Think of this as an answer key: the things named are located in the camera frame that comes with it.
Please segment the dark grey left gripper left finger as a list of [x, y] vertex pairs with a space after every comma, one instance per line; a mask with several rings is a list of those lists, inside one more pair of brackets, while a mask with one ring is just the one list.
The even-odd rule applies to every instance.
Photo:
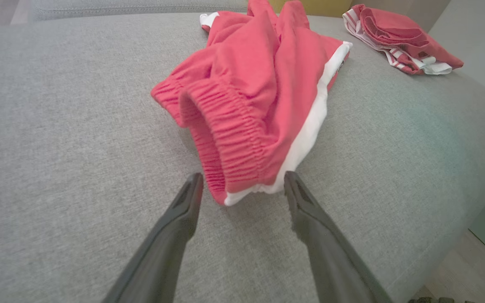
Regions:
[[190, 175], [110, 288], [104, 303], [171, 303], [187, 242], [194, 236], [204, 188]]

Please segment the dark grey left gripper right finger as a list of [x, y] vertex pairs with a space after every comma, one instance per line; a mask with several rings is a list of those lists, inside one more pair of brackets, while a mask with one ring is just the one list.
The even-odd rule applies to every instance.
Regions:
[[284, 176], [292, 228], [308, 251], [322, 303], [390, 303], [392, 299], [339, 227], [294, 171]]

